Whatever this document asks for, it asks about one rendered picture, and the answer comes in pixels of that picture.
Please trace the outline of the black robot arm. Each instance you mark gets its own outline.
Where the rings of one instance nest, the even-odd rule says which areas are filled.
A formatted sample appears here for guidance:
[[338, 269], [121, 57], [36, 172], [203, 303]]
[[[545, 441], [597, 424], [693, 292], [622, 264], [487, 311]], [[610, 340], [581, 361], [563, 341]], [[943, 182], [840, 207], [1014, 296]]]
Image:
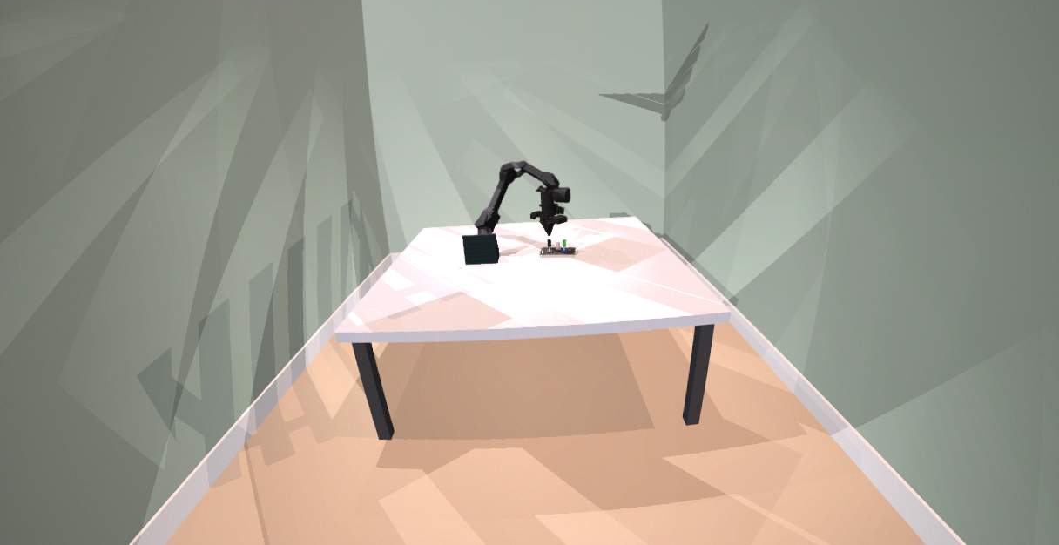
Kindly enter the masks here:
[[[521, 168], [520, 171], [516, 172], [514, 169]], [[489, 207], [482, 210], [481, 215], [475, 220], [477, 234], [489, 234], [493, 232], [496, 224], [498, 224], [501, 215], [498, 214], [498, 208], [502, 203], [505, 192], [507, 190], [507, 185], [510, 185], [515, 178], [520, 178], [522, 174], [528, 172], [533, 178], [537, 178], [539, 182], [543, 182], [546, 187], [539, 185], [537, 190], [541, 190], [541, 202], [570, 202], [570, 188], [560, 188], [560, 182], [553, 172], [543, 172], [533, 167], [528, 164], [528, 161], [510, 161], [502, 165], [499, 172], [499, 182], [496, 186], [496, 190], [492, 193], [492, 198], [489, 202]]]

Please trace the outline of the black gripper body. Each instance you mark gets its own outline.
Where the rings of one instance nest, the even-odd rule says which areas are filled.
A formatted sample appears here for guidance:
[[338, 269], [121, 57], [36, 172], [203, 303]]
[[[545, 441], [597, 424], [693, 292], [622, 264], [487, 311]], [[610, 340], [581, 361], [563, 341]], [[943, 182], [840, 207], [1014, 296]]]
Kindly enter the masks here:
[[531, 219], [536, 219], [538, 217], [538, 218], [540, 218], [540, 221], [548, 221], [548, 222], [556, 224], [556, 225], [559, 225], [559, 224], [568, 222], [567, 215], [556, 215], [556, 213], [555, 213], [556, 203], [554, 203], [554, 202], [549, 202], [549, 203], [541, 202], [541, 204], [539, 206], [542, 207], [542, 210], [537, 210], [537, 212], [532, 212], [530, 214], [530, 218]]

